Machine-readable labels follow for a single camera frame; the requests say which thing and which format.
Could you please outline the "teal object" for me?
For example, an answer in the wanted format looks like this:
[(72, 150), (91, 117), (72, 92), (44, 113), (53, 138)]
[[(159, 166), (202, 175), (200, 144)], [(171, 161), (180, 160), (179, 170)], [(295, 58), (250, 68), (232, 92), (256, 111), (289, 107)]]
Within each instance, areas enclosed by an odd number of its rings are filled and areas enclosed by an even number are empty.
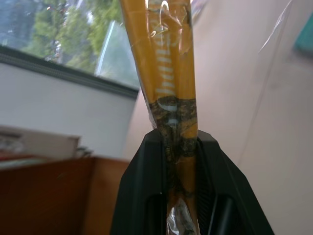
[(313, 54), (313, 13), (298, 35), (294, 48), (303, 53)]

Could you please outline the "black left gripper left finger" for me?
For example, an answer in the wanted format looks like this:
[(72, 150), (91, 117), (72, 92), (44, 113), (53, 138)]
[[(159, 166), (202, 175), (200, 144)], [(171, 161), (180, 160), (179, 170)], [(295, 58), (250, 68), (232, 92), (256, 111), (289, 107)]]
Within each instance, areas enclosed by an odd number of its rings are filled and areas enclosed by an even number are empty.
[(166, 171), (162, 136), (153, 130), (122, 175), (110, 235), (166, 235)]

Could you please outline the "dark window frame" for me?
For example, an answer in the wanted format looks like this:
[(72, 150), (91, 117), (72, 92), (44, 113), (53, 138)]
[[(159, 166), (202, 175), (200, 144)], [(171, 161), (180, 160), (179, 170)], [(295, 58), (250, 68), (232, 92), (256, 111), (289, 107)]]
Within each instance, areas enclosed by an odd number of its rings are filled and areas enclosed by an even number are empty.
[(0, 46), (0, 63), (132, 99), (136, 99), (139, 93), (138, 89), (45, 61), (9, 47)]

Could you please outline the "orange plastic-wrapped book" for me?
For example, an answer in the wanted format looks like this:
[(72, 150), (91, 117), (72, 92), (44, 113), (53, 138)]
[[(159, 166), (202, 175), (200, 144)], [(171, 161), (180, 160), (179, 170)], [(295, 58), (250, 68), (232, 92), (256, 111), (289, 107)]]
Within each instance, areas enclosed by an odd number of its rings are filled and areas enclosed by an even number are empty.
[(190, 0), (120, 0), (153, 130), (166, 156), (166, 235), (200, 235), (198, 119)]

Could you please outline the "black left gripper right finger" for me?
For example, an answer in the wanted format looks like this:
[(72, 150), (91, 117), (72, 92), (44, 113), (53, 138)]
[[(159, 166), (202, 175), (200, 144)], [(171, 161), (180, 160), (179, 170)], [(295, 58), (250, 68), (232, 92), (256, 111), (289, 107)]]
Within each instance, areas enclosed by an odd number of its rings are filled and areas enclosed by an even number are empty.
[(200, 235), (275, 235), (246, 176), (204, 131), (197, 139), (196, 189)]

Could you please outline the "wooden bookshelf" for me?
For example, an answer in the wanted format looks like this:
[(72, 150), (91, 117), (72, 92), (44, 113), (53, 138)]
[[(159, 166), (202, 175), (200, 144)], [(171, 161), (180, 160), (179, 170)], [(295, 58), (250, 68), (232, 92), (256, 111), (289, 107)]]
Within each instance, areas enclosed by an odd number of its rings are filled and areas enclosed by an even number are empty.
[(127, 161), (84, 158), (0, 171), (0, 235), (110, 235)]

